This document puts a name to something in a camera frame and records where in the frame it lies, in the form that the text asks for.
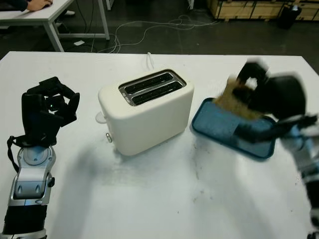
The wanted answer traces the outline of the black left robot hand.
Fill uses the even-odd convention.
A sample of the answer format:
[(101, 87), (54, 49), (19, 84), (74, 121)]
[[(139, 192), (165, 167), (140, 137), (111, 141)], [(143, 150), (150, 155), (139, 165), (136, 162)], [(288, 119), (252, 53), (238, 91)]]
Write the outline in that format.
[(57, 77), (52, 77), (21, 97), (22, 121), (25, 134), (32, 137), (56, 136), (61, 127), (77, 120), (80, 94)]

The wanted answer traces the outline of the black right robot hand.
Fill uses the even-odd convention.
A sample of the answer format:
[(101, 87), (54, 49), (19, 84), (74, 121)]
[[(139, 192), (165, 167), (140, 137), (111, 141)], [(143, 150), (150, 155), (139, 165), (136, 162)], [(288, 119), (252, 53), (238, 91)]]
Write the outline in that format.
[(306, 94), (292, 74), (269, 75), (258, 62), (245, 63), (232, 94), (249, 109), (282, 120), (306, 113)]

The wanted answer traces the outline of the bare person's hand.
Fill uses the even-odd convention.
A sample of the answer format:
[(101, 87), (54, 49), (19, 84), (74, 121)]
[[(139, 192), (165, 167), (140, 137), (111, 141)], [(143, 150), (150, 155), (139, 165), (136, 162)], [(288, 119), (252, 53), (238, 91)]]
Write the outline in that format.
[(51, 6), (53, 4), (52, 0), (31, 0), (27, 2), (27, 10), (29, 11), (39, 11), (43, 8)]

